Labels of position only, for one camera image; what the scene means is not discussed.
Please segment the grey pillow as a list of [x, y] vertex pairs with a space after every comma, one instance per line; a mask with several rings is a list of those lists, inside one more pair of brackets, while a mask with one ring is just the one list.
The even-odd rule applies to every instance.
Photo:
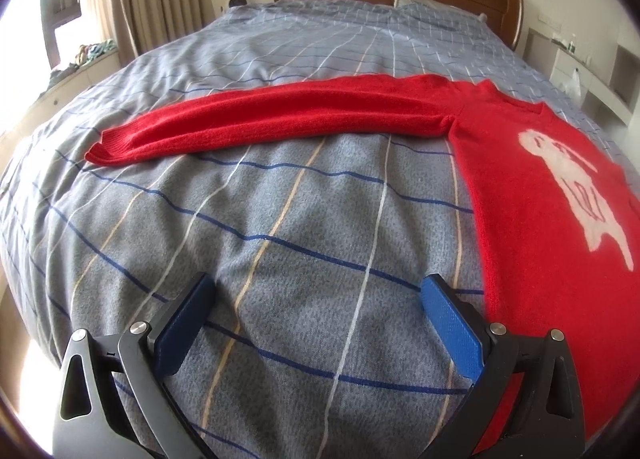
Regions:
[[425, 6], [426, 8], [431, 8], [432, 10], [437, 10], [437, 11], [456, 12], [465, 17], [475, 18], [481, 23], [487, 22], [487, 15], [484, 13], [474, 14], [474, 13], [462, 10], [462, 8], [457, 8], [456, 6], [445, 4], [436, 0], [394, 0], [395, 8], [400, 8], [401, 6], [405, 6], [409, 4], [420, 4]]

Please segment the red knit sweater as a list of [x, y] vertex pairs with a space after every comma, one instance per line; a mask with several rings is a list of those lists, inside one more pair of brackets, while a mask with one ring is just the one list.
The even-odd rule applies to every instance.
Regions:
[[103, 167], [342, 133], [447, 138], [475, 216], [488, 315], [570, 340], [586, 430], [639, 378], [639, 201], [623, 170], [545, 104], [490, 81], [365, 75], [220, 92], [105, 130]]

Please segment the grey plaid duvet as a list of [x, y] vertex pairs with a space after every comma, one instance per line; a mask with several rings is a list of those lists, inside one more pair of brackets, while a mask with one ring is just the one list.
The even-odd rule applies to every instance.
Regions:
[[639, 173], [608, 135], [475, 18], [353, 0], [241, 6], [17, 144], [1, 178], [1, 259], [29, 333], [61, 359], [75, 329], [120, 330], [206, 271], [218, 301], [169, 387], [214, 453], [416, 457], [468, 388], [424, 316], [421, 281], [442, 275], [489, 316], [447, 138], [342, 133], [119, 167], [86, 158], [105, 130], [166, 106], [365, 75], [487, 80], [545, 104], [639, 201]]

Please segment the white window bench cabinet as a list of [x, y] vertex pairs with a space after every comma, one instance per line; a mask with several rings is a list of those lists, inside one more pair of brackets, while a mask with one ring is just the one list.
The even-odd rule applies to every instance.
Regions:
[[48, 121], [73, 99], [100, 83], [122, 67], [118, 49], [112, 49], [44, 92], [20, 119], [10, 124], [8, 132], [1, 135], [1, 169], [4, 169], [19, 140], [32, 134], [41, 123]]

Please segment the white plastic bag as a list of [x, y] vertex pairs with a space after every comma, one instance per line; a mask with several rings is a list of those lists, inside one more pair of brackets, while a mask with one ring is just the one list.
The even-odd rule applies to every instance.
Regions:
[[569, 79], [561, 84], [561, 90], [570, 99], [579, 104], [582, 100], [582, 81], [580, 81], [579, 69], [575, 68]]

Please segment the white built-in desk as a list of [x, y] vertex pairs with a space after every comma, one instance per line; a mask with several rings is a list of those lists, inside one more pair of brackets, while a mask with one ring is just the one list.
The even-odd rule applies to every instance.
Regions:
[[639, 98], [639, 57], [634, 53], [617, 45], [611, 77], [603, 81], [586, 62], [531, 29], [524, 60], [603, 130], [620, 133], [629, 127]]

